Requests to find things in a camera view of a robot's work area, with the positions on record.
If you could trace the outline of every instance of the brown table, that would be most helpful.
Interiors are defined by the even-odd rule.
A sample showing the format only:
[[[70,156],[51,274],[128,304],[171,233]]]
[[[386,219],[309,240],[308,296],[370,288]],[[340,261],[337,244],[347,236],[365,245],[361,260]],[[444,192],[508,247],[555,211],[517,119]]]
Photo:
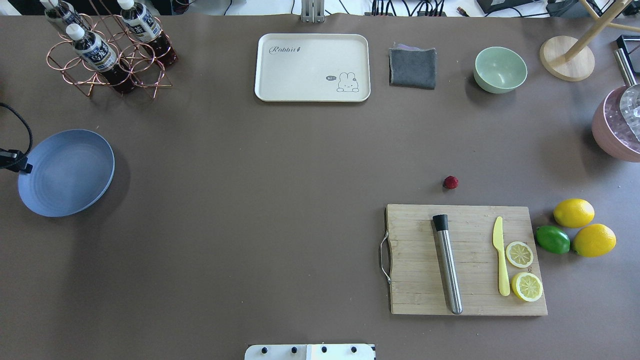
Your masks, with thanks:
[[[591,44],[587,80],[551,76],[538,49],[591,24],[566,19],[332,15],[163,18],[181,55],[174,87],[150,102],[98,89],[86,99],[44,62],[57,38],[41,17],[0,17],[0,101],[35,143],[99,132],[116,157],[111,187],[64,218],[27,209],[0,172],[3,359],[242,359],[251,344],[376,344],[378,359],[632,359],[640,352],[640,167],[591,135],[598,103],[622,85],[620,34]],[[372,93],[356,104],[265,103],[253,94],[265,33],[359,33]],[[436,90],[388,84],[394,42],[438,51]],[[504,95],[473,80],[490,45],[527,62]],[[0,145],[25,148],[6,110]],[[443,191],[455,175],[460,187]],[[378,266],[384,207],[528,206],[551,224],[580,197],[617,247],[602,258],[539,249],[548,316],[399,316]]]

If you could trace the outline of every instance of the lime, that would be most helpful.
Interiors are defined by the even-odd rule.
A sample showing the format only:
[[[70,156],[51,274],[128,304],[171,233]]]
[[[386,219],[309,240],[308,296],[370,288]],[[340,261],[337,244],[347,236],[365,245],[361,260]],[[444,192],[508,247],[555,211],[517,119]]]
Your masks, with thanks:
[[[578,255],[595,258],[611,251],[616,246],[613,230],[602,224],[589,225],[575,235],[573,249]]]
[[[511,289],[524,301],[536,301],[542,296],[542,281],[530,272],[520,272],[511,279]]]
[[[528,268],[533,263],[533,251],[522,241],[514,241],[504,251],[507,260],[517,268]]]
[[[543,249],[555,254],[569,252],[571,245],[569,236],[564,231],[552,225],[544,225],[537,228],[536,241]]]
[[[593,206],[582,199],[566,199],[554,209],[556,222],[564,227],[583,227],[590,223],[594,216]]]

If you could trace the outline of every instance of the round wooden base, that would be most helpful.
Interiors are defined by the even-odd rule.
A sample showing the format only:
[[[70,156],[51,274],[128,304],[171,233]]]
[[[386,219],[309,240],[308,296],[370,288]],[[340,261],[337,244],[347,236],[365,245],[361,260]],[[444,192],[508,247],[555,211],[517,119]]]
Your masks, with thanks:
[[[573,59],[566,61],[565,54],[578,39],[566,36],[550,38],[540,47],[540,61],[553,76],[565,81],[580,81],[591,75],[595,59],[585,46]]]

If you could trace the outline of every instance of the white bottle cap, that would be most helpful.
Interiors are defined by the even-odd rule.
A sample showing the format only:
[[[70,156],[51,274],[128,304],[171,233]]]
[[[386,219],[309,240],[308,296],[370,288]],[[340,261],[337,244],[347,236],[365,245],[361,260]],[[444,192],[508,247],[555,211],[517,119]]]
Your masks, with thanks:
[[[42,4],[45,9],[50,10],[58,5],[58,0],[40,0],[40,4]]]
[[[69,35],[72,40],[80,40],[84,36],[84,29],[78,24],[71,24],[67,26],[67,35]]]
[[[133,7],[133,0],[118,0],[118,4],[123,10],[129,10]]]

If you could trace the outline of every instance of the cutting board handle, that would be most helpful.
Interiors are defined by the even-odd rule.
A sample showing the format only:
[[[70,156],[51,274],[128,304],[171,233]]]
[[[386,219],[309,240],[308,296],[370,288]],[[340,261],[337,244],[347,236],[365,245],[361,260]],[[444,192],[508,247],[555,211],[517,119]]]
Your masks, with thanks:
[[[389,244],[389,230],[385,231],[385,237],[382,238],[382,242],[380,243],[380,268],[382,269],[382,273],[385,274],[385,276],[387,277],[387,282],[389,283],[389,285],[391,285],[391,277],[389,277],[389,274],[385,271],[385,265],[382,259],[382,246],[384,245],[385,241],[387,242],[387,246]]]

